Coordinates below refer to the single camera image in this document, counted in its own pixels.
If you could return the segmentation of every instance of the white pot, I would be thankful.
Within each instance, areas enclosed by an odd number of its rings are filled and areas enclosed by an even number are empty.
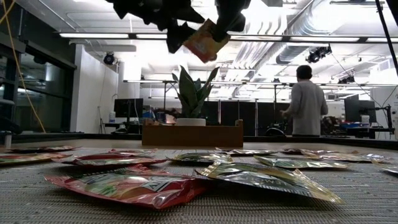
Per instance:
[[[177,126],[206,126],[206,119],[201,118],[178,118]]]

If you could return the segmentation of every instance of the textured mat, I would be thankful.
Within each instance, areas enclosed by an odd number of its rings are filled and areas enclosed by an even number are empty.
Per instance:
[[[109,149],[83,148],[74,155]],[[188,150],[159,150],[156,157],[173,157]],[[258,163],[251,157],[236,162]],[[196,175],[192,166],[166,162],[152,169]],[[220,188],[186,205],[151,210],[80,195],[44,181],[44,174],[76,174],[80,167],[57,163],[0,167],[0,223],[398,223],[398,176],[372,164],[353,164],[346,171],[305,171],[346,203],[329,202],[271,190],[222,183]]]

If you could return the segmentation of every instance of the person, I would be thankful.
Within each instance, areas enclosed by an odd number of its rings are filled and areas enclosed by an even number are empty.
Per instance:
[[[309,65],[297,68],[297,83],[292,88],[289,108],[282,116],[293,118],[293,136],[319,136],[322,115],[328,114],[323,90],[310,81],[312,69]]]

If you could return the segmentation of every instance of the computer monitor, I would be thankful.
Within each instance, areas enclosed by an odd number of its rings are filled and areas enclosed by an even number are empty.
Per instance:
[[[114,112],[117,118],[141,118],[144,99],[117,99],[114,101]]]
[[[350,122],[361,122],[361,115],[369,115],[369,122],[376,123],[376,111],[374,101],[344,100],[345,118]]]

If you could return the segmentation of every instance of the wooden planter box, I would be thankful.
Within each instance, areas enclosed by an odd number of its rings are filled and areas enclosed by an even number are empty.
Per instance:
[[[162,126],[145,120],[143,146],[243,147],[243,120],[235,126]]]

